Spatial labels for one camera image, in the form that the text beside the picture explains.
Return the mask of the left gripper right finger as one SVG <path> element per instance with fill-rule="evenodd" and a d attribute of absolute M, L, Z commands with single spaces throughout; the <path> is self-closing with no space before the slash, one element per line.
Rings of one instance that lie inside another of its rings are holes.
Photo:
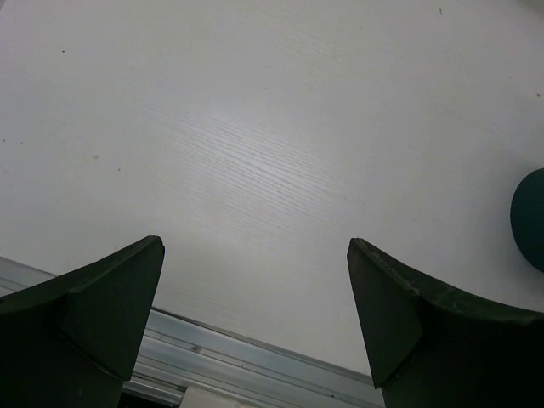
<path fill-rule="evenodd" d="M 542 313 L 465 292 L 360 238 L 347 260 L 386 406 L 542 406 Z"/>

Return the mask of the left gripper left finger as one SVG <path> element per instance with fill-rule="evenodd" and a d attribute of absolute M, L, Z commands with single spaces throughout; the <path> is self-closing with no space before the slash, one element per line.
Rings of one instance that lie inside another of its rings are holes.
<path fill-rule="evenodd" d="M 115 407 L 129 381 L 165 247 L 150 235 L 1 298 L 3 407 Z"/>

